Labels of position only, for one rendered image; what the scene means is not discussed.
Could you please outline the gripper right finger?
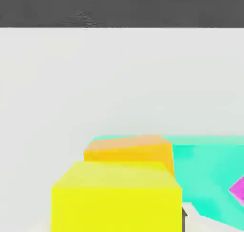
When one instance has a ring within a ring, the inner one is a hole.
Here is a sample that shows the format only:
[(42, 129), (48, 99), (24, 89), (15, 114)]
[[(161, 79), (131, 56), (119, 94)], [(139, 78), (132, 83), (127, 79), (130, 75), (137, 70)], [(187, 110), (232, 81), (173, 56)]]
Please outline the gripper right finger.
[(190, 202), (183, 202), (185, 232), (244, 232), (222, 222), (202, 216)]

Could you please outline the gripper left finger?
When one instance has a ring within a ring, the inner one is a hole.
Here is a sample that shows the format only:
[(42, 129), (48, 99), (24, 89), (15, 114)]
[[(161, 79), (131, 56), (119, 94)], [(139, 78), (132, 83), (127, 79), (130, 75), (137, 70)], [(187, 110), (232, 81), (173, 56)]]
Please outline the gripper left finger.
[(38, 222), (37, 224), (31, 226), (28, 232), (51, 232), (51, 222), (50, 220), (44, 220)]

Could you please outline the small yellow cube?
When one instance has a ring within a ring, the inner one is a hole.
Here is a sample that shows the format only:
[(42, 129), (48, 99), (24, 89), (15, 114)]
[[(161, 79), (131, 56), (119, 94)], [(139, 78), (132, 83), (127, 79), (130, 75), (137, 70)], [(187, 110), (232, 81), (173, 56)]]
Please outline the small yellow cube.
[(162, 162), (78, 161), (51, 189), (51, 232), (182, 232), (182, 189)]

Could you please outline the small magenta cube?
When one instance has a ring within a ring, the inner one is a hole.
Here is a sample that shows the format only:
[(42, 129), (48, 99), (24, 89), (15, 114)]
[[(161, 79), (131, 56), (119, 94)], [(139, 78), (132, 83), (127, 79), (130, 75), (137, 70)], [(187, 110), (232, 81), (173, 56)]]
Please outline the small magenta cube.
[(230, 188), (229, 192), (239, 201), (244, 207), (244, 176), (235, 182)]

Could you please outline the small orange cube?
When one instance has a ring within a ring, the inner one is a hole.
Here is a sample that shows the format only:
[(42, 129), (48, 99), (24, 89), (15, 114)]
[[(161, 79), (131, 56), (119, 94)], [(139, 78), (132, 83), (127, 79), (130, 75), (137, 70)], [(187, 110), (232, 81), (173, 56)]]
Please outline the small orange cube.
[(175, 175), (172, 143), (161, 135), (96, 137), (83, 157), (85, 161), (158, 161)]

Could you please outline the large turquoise box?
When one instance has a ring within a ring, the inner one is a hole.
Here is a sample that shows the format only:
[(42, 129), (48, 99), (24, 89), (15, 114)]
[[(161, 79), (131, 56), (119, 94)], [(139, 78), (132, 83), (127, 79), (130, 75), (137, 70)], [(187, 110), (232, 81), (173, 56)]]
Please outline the large turquoise box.
[(244, 230), (244, 207), (229, 188), (244, 176), (244, 136), (163, 136), (172, 143), (183, 202), (200, 215)]

